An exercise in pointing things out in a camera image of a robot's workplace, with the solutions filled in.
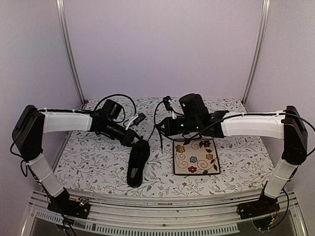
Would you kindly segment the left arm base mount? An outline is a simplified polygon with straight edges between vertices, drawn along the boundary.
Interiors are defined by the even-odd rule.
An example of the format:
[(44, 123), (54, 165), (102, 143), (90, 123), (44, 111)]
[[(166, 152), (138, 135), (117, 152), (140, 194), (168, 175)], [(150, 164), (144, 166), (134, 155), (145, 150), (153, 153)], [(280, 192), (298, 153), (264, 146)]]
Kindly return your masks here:
[(60, 215), (87, 219), (91, 205), (89, 203), (82, 203), (81, 201), (71, 200), (69, 197), (65, 197), (53, 198), (47, 208)]

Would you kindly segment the black canvas shoe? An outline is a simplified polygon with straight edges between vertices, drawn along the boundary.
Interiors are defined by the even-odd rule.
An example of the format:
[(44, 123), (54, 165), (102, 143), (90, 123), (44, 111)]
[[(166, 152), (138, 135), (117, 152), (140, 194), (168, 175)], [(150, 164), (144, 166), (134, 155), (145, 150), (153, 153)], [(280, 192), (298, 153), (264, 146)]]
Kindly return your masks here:
[(135, 146), (132, 147), (126, 178), (129, 187), (137, 188), (142, 184), (144, 167), (149, 156), (150, 146), (146, 140), (139, 140)]

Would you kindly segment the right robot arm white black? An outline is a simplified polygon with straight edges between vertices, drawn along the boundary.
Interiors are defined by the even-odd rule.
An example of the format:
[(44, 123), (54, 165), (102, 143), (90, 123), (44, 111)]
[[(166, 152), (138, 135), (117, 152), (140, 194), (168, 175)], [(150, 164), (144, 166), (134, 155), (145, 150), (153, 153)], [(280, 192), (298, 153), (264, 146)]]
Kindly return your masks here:
[(226, 110), (209, 113), (200, 94), (187, 94), (179, 99), (182, 112), (173, 107), (167, 96), (162, 103), (172, 112), (159, 123), (154, 123), (160, 135), (193, 133), (194, 136), (224, 138), (232, 136), (261, 136), (284, 141), (283, 153), (266, 182), (259, 200), (254, 204), (258, 214), (270, 210), (286, 183), (294, 176), (297, 168), (306, 160), (308, 133), (306, 121), (299, 116), (294, 106), (269, 113), (236, 113)]

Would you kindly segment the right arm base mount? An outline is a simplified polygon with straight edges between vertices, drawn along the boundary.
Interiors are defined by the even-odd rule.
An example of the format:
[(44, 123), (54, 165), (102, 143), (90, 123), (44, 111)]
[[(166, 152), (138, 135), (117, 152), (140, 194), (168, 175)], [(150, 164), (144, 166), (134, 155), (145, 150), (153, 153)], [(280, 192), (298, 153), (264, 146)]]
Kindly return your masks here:
[(248, 219), (266, 214), (276, 213), (279, 210), (280, 206), (277, 200), (272, 200), (271, 202), (256, 200), (238, 204), (236, 212), (241, 217), (241, 219)]

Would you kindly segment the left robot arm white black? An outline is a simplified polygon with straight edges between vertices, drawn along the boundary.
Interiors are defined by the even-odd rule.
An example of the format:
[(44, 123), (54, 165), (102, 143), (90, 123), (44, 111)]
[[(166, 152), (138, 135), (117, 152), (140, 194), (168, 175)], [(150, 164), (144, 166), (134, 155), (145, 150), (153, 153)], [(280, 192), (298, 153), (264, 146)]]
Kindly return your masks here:
[(119, 125), (115, 120), (122, 110), (117, 102), (108, 99), (101, 108), (93, 110), (38, 109), (27, 105), (12, 132), (13, 145), (17, 154), (43, 186), (53, 203), (62, 213), (70, 213), (72, 200), (67, 190), (59, 182), (43, 155), (42, 136), (50, 132), (87, 131), (118, 140), (130, 147), (131, 167), (142, 169), (148, 160), (150, 146), (143, 137), (129, 127)]

